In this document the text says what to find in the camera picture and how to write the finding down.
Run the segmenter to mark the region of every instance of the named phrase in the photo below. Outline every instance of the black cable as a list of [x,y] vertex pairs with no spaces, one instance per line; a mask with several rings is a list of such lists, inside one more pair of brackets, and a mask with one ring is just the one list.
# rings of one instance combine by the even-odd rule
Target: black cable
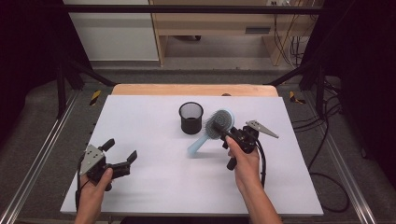
[[312,21],[316,21],[318,19],[318,17],[315,15],[309,15],[309,17],[311,18]]
[[[336,114],[339,110],[337,110],[337,111],[335,111],[334,113],[330,113],[330,112],[332,112],[332,110],[333,109],[335,109],[337,106],[339,106],[340,104],[337,104],[337,105],[334,105],[334,106],[332,106],[328,111],[326,111],[325,112],[325,114],[324,115],[329,115],[328,117],[331,117],[331,116],[333,116],[334,114]],[[312,124],[314,124],[314,123],[316,123],[317,121],[320,121],[321,119],[320,118],[318,118],[318,119],[315,119],[314,121],[312,121],[312,122],[310,122],[310,123],[307,123],[307,124],[305,124],[305,125],[302,125],[302,126],[298,126],[298,127],[293,127],[293,130],[296,130],[296,129],[302,129],[302,128],[306,128],[306,127],[309,127],[310,125],[312,125]]]
[[332,91],[332,89],[328,88],[327,86],[324,86],[324,90],[325,90],[326,92],[328,92],[329,94],[333,94],[333,95],[338,94],[338,93],[334,93],[334,92]]
[[331,90],[331,91],[335,91],[337,94],[341,92],[340,89],[334,87],[334,86],[332,85],[332,83],[330,83],[326,78],[324,78],[324,84],[325,84],[325,85],[324,85],[325,88],[327,88],[327,89],[329,89],[329,90]]
[[264,188],[266,169],[267,169],[267,161],[265,159],[264,150],[262,149],[262,144],[260,143],[259,139],[256,140],[256,143],[258,145],[260,154],[262,154],[262,187]]
[[82,187],[84,187],[88,181],[82,186],[81,186],[81,180],[79,179],[79,173],[81,171],[81,163],[84,160],[84,156],[85,156],[85,152],[84,154],[81,155],[81,157],[78,159],[78,165],[77,165],[77,190],[76,190],[76,194],[75,194],[75,201],[76,201],[76,211],[78,211],[78,206],[79,206],[79,197],[81,195],[81,190]]
[[[301,40],[301,38],[298,36],[297,37],[297,46],[296,46],[296,55],[298,55],[298,48],[300,47],[300,40]],[[296,66],[298,66],[299,64],[298,64],[298,58],[297,58],[297,56],[296,56]]]
[[277,33],[276,18],[277,18],[277,15],[275,14],[274,15],[274,41],[275,41],[275,45],[276,45],[277,49],[279,50],[280,54],[282,55],[283,59],[285,60],[285,62],[286,63],[291,63],[289,61],[289,59],[286,57],[285,52],[283,51],[283,44],[282,44],[282,41],[280,40],[279,34]]
[[338,187],[340,187],[340,189],[341,189],[341,190],[344,192],[344,194],[346,195],[346,205],[345,205],[343,208],[341,208],[341,209],[334,209],[334,208],[330,208],[330,207],[328,207],[328,206],[325,206],[325,205],[323,205],[323,204],[321,203],[320,205],[322,206],[322,208],[324,208],[324,209],[326,209],[326,210],[328,210],[328,211],[334,212],[334,213],[343,213],[343,212],[345,212],[345,211],[348,209],[349,204],[350,204],[350,200],[349,200],[349,197],[348,197],[348,195],[347,195],[347,191],[346,191],[346,189],[344,188],[344,186],[342,186],[340,183],[338,183],[338,181],[336,181],[335,179],[329,177],[328,175],[324,175],[324,174],[321,174],[321,173],[315,173],[315,172],[309,173],[309,174],[310,174],[310,175],[319,175],[319,176],[322,176],[322,177],[325,177],[325,178],[331,180],[334,184],[338,185]]
[[[329,115],[329,118],[330,118],[331,116],[337,114],[338,112],[340,112],[340,110],[341,110],[341,109],[338,108],[334,113],[332,113],[332,114]],[[322,125],[323,123],[324,123],[324,121],[322,121],[321,123],[319,123],[319,124],[317,124],[317,125],[315,125],[315,126],[312,126],[312,127],[308,128],[308,129],[304,129],[304,130],[300,130],[300,131],[294,131],[294,132],[295,132],[295,133],[303,133],[303,132],[306,132],[306,131],[309,131],[309,130],[314,129],[314,128],[316,128],[316,127]]]
[[[317,158],[319,152],[323,149],[323,144],[324,144],[324,142],[325,142],[325,140],[326,140],[327,134],[329,133],[329,117],[330,117],[329,114],[330,114],[330,112],[331,112],[336,106],[339,106],[339,105],[340,105],[340,104],[336,104],[336,105],[334,105],[331,109],[327,110],[328,103],[329,103],[332,99],[334,99],[334,98],[336,98],[336,97],[338,97],[338,95],[334,95],[334,96],[330,97],[330,98],[327,100],[326,104],[325,104],[324,122],[326,123],[326,130],[325,130],[325,133],[324,133],[324,135],[323,135],[323,138],[322,138],[322,140],[321,140],[321,142],[320,142],[320,144],[319,144],[319,147],[318,147],[318,149],[317,149],[317,152],[315,153],[313,159],[311,160],[311,162],[309,162],[309,164],[308,164],[308,166],[307,166],[308,172],[309,172],[309,170],[311,169],[312,164],[314,163],[315,159]],[[350,204],[350,200],[349,200],[349,197],[348,197],[348,195],[347,195],[347,191],[346,191],[346,189],[344,188],[344,186],[342,186],[338,181],[336,181],[335,179],[329,177],[328,175],[324,175],[324,174],[320,174],[320,173],[315,173],[315,172],[309,172],[309,174],[310,174],[310,175],[319,175],[319,176],[322,176],[322,177],[325,177],[325,178],[331,180],[334,184],[336,184],[338,187],[340,187],[341,190],[342,190],[342,191],[344,192],[344,194],[346,195],[346,205],[345,205],[343,208],[341,208],[341,209],[334,209],[334,208],[330,208],[330,207],[325,206],[324,204],[320,203],[320,205],[322,206],[323,209],[326,209],[326,210],[331,211],[331,212],[334,212],[334,213],[343,213],[343,212],[345,212],[345,211],[348,209],[349,204]]]

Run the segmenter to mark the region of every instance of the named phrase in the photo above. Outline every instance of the human hand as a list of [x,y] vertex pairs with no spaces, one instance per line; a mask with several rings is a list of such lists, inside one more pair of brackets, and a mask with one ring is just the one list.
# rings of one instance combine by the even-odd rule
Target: human hand
[[86,175],[83,175],[80,178],[82,185],[80,187],[82,189],[79,198],[78,212],[75,220],[76,224],[95,223],[96,219],[99,218],[105,189],[106,186],[111,183],[112,176],[113,169],[106,169],[105,173],[102,175],[102,178],[96,186]]
[[260,156],[257,148],[247,154],[231,137],[226,136],[226,141],[230,148],[229,156],[235,157],[237,161],[234,172],[236,186],[239,191],[244,193],[248,186],[260,185]]

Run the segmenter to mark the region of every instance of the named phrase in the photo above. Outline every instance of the white tabletop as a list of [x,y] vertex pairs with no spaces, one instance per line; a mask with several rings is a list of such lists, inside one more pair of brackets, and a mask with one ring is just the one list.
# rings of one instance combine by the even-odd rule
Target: white tabletop
[[[256,119],[279,135],[260,133],[267,161],[265,191],[281,216],[323,215],[301,150],[280,97],[110,95],[92,134],[99,147],[114,138],[106,162],[119,163],[137,151],[131,174],[113,182],[105,193],[102,212],[133,216],[240,216],[248,213],[226,168],[230,159],[221,140],[208,140],[195,158],[187,147],[202,133],[180,129],[179,107],[189,101],[204,108],[203,120],[221,108],[235,116],[234,127]],[[63,213],[76,213],[77,179],[71,183]]]

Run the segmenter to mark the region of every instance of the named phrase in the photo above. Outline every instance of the cable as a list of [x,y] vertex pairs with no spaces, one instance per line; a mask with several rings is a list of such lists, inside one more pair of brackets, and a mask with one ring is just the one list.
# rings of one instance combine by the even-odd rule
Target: cable
[[296,64],[298,64],[298,48],[300,47],[300,37],[297,37],[297,47],[296,47]]
[[82,190],[89,182],[91,182],[91,180],[87,180],[87,181],[81,186],[81,188],[79,188],[79,190]]
[[324,175],[324,174],[321,174],[321,173],[315,173],[315,172],[312,172],[312,173],[309,173],[309,174],[310,174],[310,175],[319,175],[319,176],[322,176],[322,177],[325,177],[325,178],[331,180],[334,184],[338,185],[338,187],[340,187],[340,189],[341,189],[341,190],[344,192],[344,194],[346,195],[346,205],[345,205],[343,208],[341,208],[341,209],[334,209],[334,208],[330,208],[330,207],[328,207],[328,206],[325,206],[325,205],[323,205],[323,204],[321,203],[320,205],[322,206],[322,208],[324,208],[324,209],[326,209],[326,210],[328,210],[328,211],[334,212],[334,213],[343,213],[343,212],[345,212],[345,211],[348,209],[349,204],[350,204],[350,200],[349,200],[349,197],[348,197],[348,195],[347,195],[347,191],[346,191],[346,189],[344,188],[344,186],[342,186],[338,181],[336,181],[335,179],[329,177],[328,175]]
[[334,85],[332,85],[332,83],[330,83],[326,78],[324,78],[324,87],[330,91],[334,91],[335,94],[338,94],[341,92],[340,89],[334,87]]
[[82,187],[80,187],[81,186],[81,180],[79,179],[79,172],[81,171],[81,163],[84,160],[84,156],[85,156],[85,152],[78,159],[78,165],[77,165],[77,190],[76,190],[76,194],[75,194],[76,211],[78,211],[79,197],[81,195],[81,190],[89,182],[89,181],[87,181]]
[[[335,115],[337,112],[340,111],[339,109],[338,109],[337,111],[335,111],[334,113],[332,113],[332,114],[331,114],[330,112],[332,112],[332,110],[334,110],[334,109],[335,109],[337,106],[339,106],[339,105],[340,105],[340,104],[336,104],[336,105],[332,106],[328,111],[325,112],[324,115],[329,115],[328,118],[330,118],[331,116]],[[302,126],[298,126],[298,127],[293,127],[293,130],[309,127],[310,125],[312,125],[312,124],[314,124],[314,123],[316,123],[317,121],[320,121],[320,120],[321,120],[321,119],[318,118],[318,119],[315,119],[314,121],[312,121],[312,122],[310,122],[310,123],[308,123],[308,124],[305,124],[305,125],[302,125]]]
[[306,121],[309,121],[309,120],[311,120],[311,119],[315,119],[317,116],[314,116],[314,117],[312,117],[312,118],[310,118],[310,119],[300,119],[300,120],[295,120],[295,121],[292,121],[291,123],[299,123],[299,122],[306,122]]
[[289,47],[289,62],[291,62],[290,52],[291,52],[291,49],[292,49],[292,48],[293,48],[293,42],[292,42],[292,40],[290,40],[290,47]]
[[262,144],[260,143],[259,139],[258,139],[256,136],[254,136],[253,134],[248,133],[248,132],[246,132],[246,134],[247,134],[249,137],[251,137],[251,138],[254,139],[254,141],[256,142],[256,147],[259,149],[260,154],[261,154],[261,156],[262,156],[262,187],[264,188],[264,184],[265,184],[265,175],[266,175],[266,168],[267,168],[267,166],[266,166],[267,161],[266,161],[266,159],[265,159],[264,150],[262,149]]
[[[329,112],[330,112],[331,110],[333,110],[334,108],[336,108],[337,106],[339,106],[339,105],[340,105],[340,104],[337,104],[337,105],[335,105],[334,107],[332,107],[332,109],[330,109]],[[338,107],[338,109],[337,109],[335,112],[333,112],[332,114],[329,115],[329,118],[330,118],[331,116],[337,114],[337,113],[340,112],[340,111],[341,111],[341,108]],[[303,133],[303,132],[306,132],[306,131],[309,131],[309,130],[314,129],[314,128],[316,128],[316,127],[322,125],[323,123],[324,123],[324,120],[323,120],[320,124],[317,124],[317,125],[315,125],[315,126],[313,126],[313,127],[310,127],[310,128],[308,128],[308,129],[304,129],[304,130],[300,130],[300,131],[294,131],[294,132],[295,132],[295,133]]]
[[[308,166],[307,166],[308,172],[311,170],[312,164],[314,163],[315,159],[317,158],[319,152],[323,149],[323,144],[324,144],[324,142],[325,142],[325,140],[326,140],[327,134],[329,133],[329,117],[330,117],[329,114],[330,114],[330,112],[331,112],[334,108],[336,108],[337,106],[340,105],[340,104],[336,104],[336,105],[334,105],[331,109],[327,110],[328,103],[329,103],[332,99],[335,99],[336,97],[338,97],[338,95],[334,95],[334,96],[330,97],[330,98],[327,100],[326,104],[325,104],[324,122],[326,123],[326,130],[325,130],[325,133],[324,133],[324,135],[323,135],[323,138],[322,138],[322,140],[321,140],[321,142],[320,142],[320,144],[319,144],[319,147],[318,147],[318,149],[317,149],[317,151],[316,151],[316,153],[315,153],[313,159],[311,160],[311,162],[309,162],[309,164],[308,164]],[[319,175],[319,176],[322,176],[322,177],[324,177],[324,178],[327,178],[327,179],[331,180],[334,184],[336,184],[338,187],[340,187],[340,189],[341,189],[341,190],[344,192],[344,194],[346,195],[346,205],[345,205],[343,208],[341,208],[341,209],[334,209],[334,208],[330,208],[330,207],[328,207],[328,206],[325,206],[323,203],[320,203],[320,205],[322,206],[323,209],[326,209],[326,210],[331,211],[331,212],[334,212],[334,213],[343,213],[343,212],[345,212],[345,211],[348,209],[348,207],[349,207],[349,205],[350,205],[350,200],[349,200],[349,197],[348,197],[348,195],[347,195],[347,191],[346,191],[346,189],[344,188],[344,186],[342,186],[338,181],[336,181],[335,179],[329,177],[328,175],[324,175],[324,174],[321,174],[321,173],[315,173],[315,172],[309,172],[309,174],[310,174],[310,175]]]
[[282,55],[282,57],[283,57],[283,59],[285,60],[285,62],[288,63],[288,64],[291,64],[291,62],[289,61],[289,59],[286,57],[285,52],[283,51],[284,46],[283,46],[283,44],[282,44],[282,41],[280,40],[279,34],[277,33],[277,22],[276,22],[276,18],[277,18],[277,15],[275,14],[275,15],[274,15],[274,41],[275,41],[275,44],[276,44],[277,49],[279,50],[279,52],[280,52],[280,54]]

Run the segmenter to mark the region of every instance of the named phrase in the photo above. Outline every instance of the floor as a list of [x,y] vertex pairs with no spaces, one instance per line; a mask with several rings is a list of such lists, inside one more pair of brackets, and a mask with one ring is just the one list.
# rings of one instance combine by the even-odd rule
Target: floor
[[[96,71],[116,82],[130,83],[249,83],[263,84],[286,74],[292,69],[289,64],[272,66],[265,45],[259,37],[203,36],[196,41],[192,36],[173,36],[169,39],[165,64],[155,63],[97,63]],[[68,89],[69,99],[75,99],[65,123],[60,125],[59,135],[52,136],[53,142],[46,141],[56,124],[57,91],[56,83],[51,82],[32,90],[26,98],[26,105],[12,136],[1,146],[0,151],[0,210],[6,211],[14,196],[21,196],[23,203],[14,211],[17,223],[71,223],[73,216],[61,214],[65,192],[75,173],[76,161],[90,140],[90,132],[100,115],[106,95],[111,88],[105,87],[90,77],[85,77],[83,91]],[[329,77],[333,85],[339,85],[337,78]],[[290,100],[290,92],[298,100],[310,100],[311,91],[300,91],[299,77],[288,80],[277,87],[284,98],[291,121],[299,121],[314,116],[308,104]],[[102,91],[96,105],[89,106],[92,93]],[[331,92],[326,92],[329,99]],[[346,116],[338,111],[332,116],[330,133],[336,142],[342,158],[363,195],[364,203],[375,222],[364,222],[358,216],[359,204],[352,203],[344,212],[324,210],[323,217],[284,217],[285,223],[396,223],[396,192],[387,182],[378,165],[373,160],[361,157],[360,144],[348,124]],[[321,127],[306,132],[296,132],[306,163],[313,158],[322,139]],[[49,147],[48,154],[44,146]],[[332,150],[325,146],[313,165],[315,172],[331,175],[341,182],[339,170],[332,158]],[[43,156],[43,164],[36,164],[37,155]],[[23,185],[26,174],[30,174],[31,185]],[[343,191],[331,181],[313,176],[317,194],[323,204],[331,208],[341,208],[347,202]],[[18,194],[21,187],[27,194]],[[115,222],[121,217],[114,217]]]

